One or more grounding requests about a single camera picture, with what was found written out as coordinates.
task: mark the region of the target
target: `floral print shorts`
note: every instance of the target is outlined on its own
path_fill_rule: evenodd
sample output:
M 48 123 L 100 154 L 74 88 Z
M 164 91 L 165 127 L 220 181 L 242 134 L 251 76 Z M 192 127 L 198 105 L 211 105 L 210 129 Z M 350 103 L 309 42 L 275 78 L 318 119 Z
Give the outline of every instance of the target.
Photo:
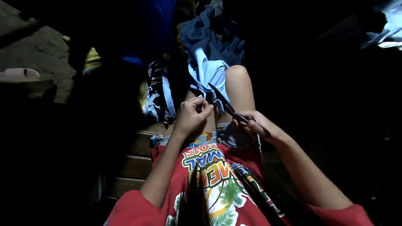
M 170 136 L 163 137 L 154 135 L 151 137 L 153 146 L 166 146 Z M 261 152 L 260 138 L 253 139 L 239 127 L 234 127 L 232 123 L 218 124 L 216 131 L 203 132 L 195 138 L 191 138 L 186 143 L 187 148 L 195 148 L 204 144 L 224 144 L 227 147 L 235 150 L 246 150 L 252 152 Z

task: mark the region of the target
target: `blue cloth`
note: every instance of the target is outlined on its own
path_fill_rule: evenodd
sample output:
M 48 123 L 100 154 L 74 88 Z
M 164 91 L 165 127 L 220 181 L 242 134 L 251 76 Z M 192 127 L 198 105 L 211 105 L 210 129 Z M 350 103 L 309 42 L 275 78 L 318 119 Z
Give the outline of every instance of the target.
M 216 34 L 220 31 L 211 30 L 211 19 L 213 18 L 214 8 L 209 6 L 200 14 L 200 17 L 181 25 L 180 36 L 184 50 L 189 55 L 188 62 L 194 63 L 195 51 L 202 48 L 209 60 L 223 60 L 229 66 L 241 65 L 244 57 L 244 40 L 240 40 L 234 32 L 228 29 L 223 33 Z M 213 21 L 214 27 L 227 27 L 227 24 L 218 24 L 219 21 Z M 222 41 L 223 35 L 229 41 Z
M 122 21 L 131 33 L 116 44 L 122 59 L 141 67 L 170 52 L 173 36 L 170 31 L 176 0 L 137 0 L 130 7 L 128 21 Z
M 207 93 L 212 93 L 212 101 L 218 106 L 219 114 L 224 115 L 225 110 L 222 102 L 216 99 L 214 90 L 208 83 L 213 84 L 221 94 L 230 102 L 226 93 L 226 75 L 225 70 L 229 66 L 223 60 L 208 60 L 204 51 L 200 48 L 195 51 L 197 67 L 193 68 L 189 64 L 189 73 L 191 75 L 190 88 L 199 90 L 202 97 L 206 97 Z
M 160 96 L 159 93 L 152 94 L 152 96 L 147 100 L 147 103 L 145 103 L 145 108 L 143 110 L 143 114 L 153 115 L 156 121 L 159 121 L 159 116 L 158 113 L 156 112 L 156 109 L 160 110 L 160 106 L 157 106 L 154 103 L 154 99 L 158 96 Z
M 176 111 L 174 110 L 172 93 L 170 91 L 170 84 L 169 84 L 168 78 L 165 76 L 162 76 L 162 86 L 163 86 L 163 95 L 165 96 L 166 106 L 168 107 L 170 116 L 175 120 L 177 115 L 176 115 Z

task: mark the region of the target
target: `leg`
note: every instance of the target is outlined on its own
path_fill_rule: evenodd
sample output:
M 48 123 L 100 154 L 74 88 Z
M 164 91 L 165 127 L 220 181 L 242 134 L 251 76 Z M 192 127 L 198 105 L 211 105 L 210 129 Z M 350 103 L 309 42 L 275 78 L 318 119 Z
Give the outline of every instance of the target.
M 188 93 L 187 93 L 187 96 L 186 96 L 185 101 L 187 101 L 187 100 L 189 100 L 189 99 L 191 99 L 191 98 L 194 98 L 194 97 L 196 97 L 195 94 L 189 90 Z M 213 132 L 213 131 L 216 131 L 215 118 L 217 118 L 217 111 L 216 111 L 216 110 L 214 111 L 213 114 L 211 114 L 211 115 L 207 118 L 207 123 L 205 124 L 205 126 L 204 126 L 203 128 L 200 128 L 200 129 L 197 130 L 196 132 L 194 132 L 194 134 L 195 134 L 195 135 L 199 135 L 199 134 L 201 134 L 202 132 Z M 170 136 L 170 135 L 172 134 L 172 132 L 173 132 L 173 129 L 174 129 L 174 125 L 171 125 L 171 126 L 167 129 L 167 131 L 166 131 L 166 133 L 163 135 L 163 137 Z
M 230 98 L 230 105 L 236 112 L 255 111 L 254 95 L 251 80 L 245 67 L 235 65 L 226 71 L 226 92 Z M 231 122 L 229 114 L 222 115 L 217 123 Z

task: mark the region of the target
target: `scissors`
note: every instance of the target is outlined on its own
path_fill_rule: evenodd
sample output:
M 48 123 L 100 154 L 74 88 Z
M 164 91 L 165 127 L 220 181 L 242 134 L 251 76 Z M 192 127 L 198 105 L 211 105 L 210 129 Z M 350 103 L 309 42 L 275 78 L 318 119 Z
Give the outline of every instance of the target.
M 236 119 L 238 122 L 244 122 L 245 124 L 248 123 L 248 119 L 246 119 L 245 117 L 243 117 L 240 114 L 237 114 L 234 111 L 234 108 L 230 105 L 230 103 L 226 100 L 226 98 L 221 94 L 221 92 L 219 92 L 219 90 L 212 85 L 211 83 L 208 83 L 209 86 L 215 91 L 216 94 L 216 98 L 219 99 L 222 102 L 222 105 L 224 106 L 224 110 L 229 113 L 229 115 L 231 115 L 234 119 Z M 256 122 L 263 130 L 264 133 L 267 137 L 271 137 L 271 133 L 264 127 L 262 126 L 260 123 Z

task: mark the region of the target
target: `wooden step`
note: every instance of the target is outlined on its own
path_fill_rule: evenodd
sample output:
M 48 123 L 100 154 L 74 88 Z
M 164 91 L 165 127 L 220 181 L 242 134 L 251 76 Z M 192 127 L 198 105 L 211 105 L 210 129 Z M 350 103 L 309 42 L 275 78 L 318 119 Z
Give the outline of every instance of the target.
M 139 190 L 144 182 L 145 180 L 142 179 L 116 177 L 112 182 L 113 185 L 111 190 L 107 192 L 107 196 L 120 198 L 128 191 Z
M 166 132 L 166 128 L 163 122 L 157 122 L 141 130 L 140 132 L 144 132 L 146 134 L 164 134 Z
M 152 161 L 149 157 L 126 155 L 121 166 L 119 177 L 146 179 L 152 170 Z
M 141 155 L 141 156 L 151 156 L 151 137 L 154 134 L 148 134 L 144 132 L 138 132 L 137 137 L 134 140 L 133 145 L 130 149 L 130 154 Z

